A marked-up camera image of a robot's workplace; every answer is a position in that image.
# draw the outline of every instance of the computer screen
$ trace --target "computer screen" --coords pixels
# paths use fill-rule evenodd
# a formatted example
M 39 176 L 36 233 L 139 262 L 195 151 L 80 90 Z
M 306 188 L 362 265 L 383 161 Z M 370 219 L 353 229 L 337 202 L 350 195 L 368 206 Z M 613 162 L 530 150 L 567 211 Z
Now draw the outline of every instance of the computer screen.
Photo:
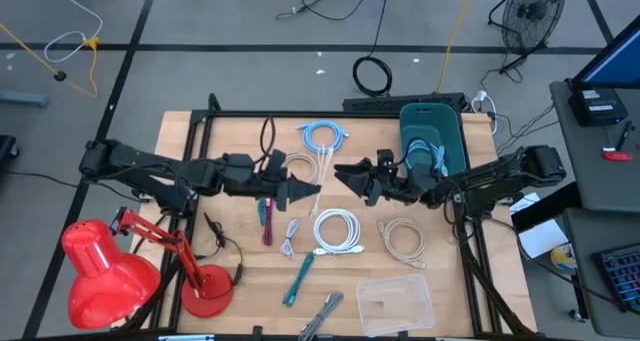
M 640 89 L 640 16 L 580 71 L 576 79 L 591 87 Z

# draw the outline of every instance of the electric fan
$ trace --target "electric fan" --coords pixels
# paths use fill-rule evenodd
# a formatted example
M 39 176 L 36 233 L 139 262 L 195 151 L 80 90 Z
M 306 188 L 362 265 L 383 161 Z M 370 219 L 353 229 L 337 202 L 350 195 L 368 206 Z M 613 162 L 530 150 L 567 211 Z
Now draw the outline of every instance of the electric fan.
M 500 73 L 516 66 L 527 56 L 546 47 L 547 40 L 556 27 L 565 0 L 502 0 L 489 13 L 489 25 L 502 29 L 502 40 L 507 52 L 520 55 L 503 65 Z M 505 4 L 502 24 L 494 22 L 491 15 Z

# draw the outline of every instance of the grey floor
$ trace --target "grey floor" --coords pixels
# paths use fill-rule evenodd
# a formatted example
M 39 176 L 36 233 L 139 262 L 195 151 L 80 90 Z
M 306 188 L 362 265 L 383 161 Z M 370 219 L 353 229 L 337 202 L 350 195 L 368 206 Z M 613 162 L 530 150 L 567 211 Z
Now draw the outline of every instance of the grey floor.
M 144 0 L 78 0 L 100 14 L 102 42 L 127 44 Z M 446 45 L 463 0 L 389 0 L 380 32 L 381 45 Z M 472 0 L 455 44 L 502 46 L 500 33 L 486 24 L 489 10 L 499 0 Z M 636 0 L 597 0 L 613 34 L 640 12 Z M 281 22 L 274 16 L 299 6 L 299 0 L 154 0 L 140 42 L 142 44 L 198 45 L 366 45 L 373 41 L 382 0 L 365 0 L 344 22 L 313 15 Z M 354 0 L 324 0 L 318 9 L 344 14 Z M 0 22 L 31 43 L 46 43 L 73 29 L 93 32 L 95 20 L 67 0 L 0 0 Z M 9 42 L 0 33 L 0 44 Z M 562 19 L 550 47 L 602 47 L 605 39 L 587 0 L 566 0 Z M 435 90 L 441 52 L 380 53 L 377 57 L 394 72 L 394 95 Z M 51 75 L 22 51 L 0 50 L 0 90 L 48 95 L 46 109 L 0 105 L 0 134 L 18 137 L 22 155 L 12 168 L 39 172 L 77 182 L 77 165 L 87 140 L 96 135 L 126 48 L 102 51 L 96 70 L 102 96 L 81 96 Z M 153 150 L 162 114 L 167 110 L 203 108 L 214 92 L 224 109 L 339 110 L 344 98 L 359 97 L 351 66 L 362 52 L 151 52 L 135 53 L 119 98 L 108 136 L 143 150 Z M 514 127 L 527 122 L 550 104 L 548 84 L 575 75 L 592 55 L 534 55 L 520 67 L 524 81 L 510 82 L 491 75 L 487 88 L 498 112 Z M 502 62 L 499 53 L 455 53 L 450 57 L 443 91 L 473 95 L 487 69 Z M 78 83 L 88 85 L 89 52 L 79 52 L 60 65 Z M 374 69 L 363 68 L 367 84 L 383 82 Z M 541 121 L 554 121 L 551 114 Z M 497 144 L 507 139 L 500 127 Z M 559 128 L 546 128 L 519 140 L 514 147 L 549 144 L 568 164 Z M 547 194 L 552 190 L 543 190 Z M 0 339 L 18 338 L 35 300 L 74 190 L 37 178 L 7 175 L 0 187 Z M 102 189 L 90 189 L 80 217 L 108 220 L 128 201 Z M 589 324 L 579 324 L 566 312 L 576 307 L 570 285 L 554 279 L 535 265 L 525 266 L 540 331 L 550 336 L 604 340 Z M 54 288 L 39 336 L 78 332 L 68 321 L 66 298 L 74 278 L 65 261 Z

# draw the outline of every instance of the teal plastic basket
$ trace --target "teal plastic basket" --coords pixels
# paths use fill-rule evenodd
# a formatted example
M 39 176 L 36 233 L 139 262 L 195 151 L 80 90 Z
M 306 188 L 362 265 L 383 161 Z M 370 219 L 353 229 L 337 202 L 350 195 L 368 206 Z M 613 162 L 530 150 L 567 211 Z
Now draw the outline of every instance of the teal plastic basket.
M 400 111 L 400 144 L 402 154 L 407 152 L 409 141 L 419 138 L 435 146 L 444 146 L 444 162 L 449 175 L 467 169 L 464 144 L 458 115 L 443 104 L 409 104 Z M 408 159 L 412 164 L 431 165 L 431 155 L 426 152 L 412 152 Z

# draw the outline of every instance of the clear plastic container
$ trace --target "clear plastic container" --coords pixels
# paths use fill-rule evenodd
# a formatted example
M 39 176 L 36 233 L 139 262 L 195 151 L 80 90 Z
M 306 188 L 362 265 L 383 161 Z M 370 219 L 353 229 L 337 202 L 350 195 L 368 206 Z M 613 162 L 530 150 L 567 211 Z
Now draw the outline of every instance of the clear plastic container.
M 436 323 L 423 275 L 363 282 L 356 296 L 362 332 L 369 337 L 430 329 Z

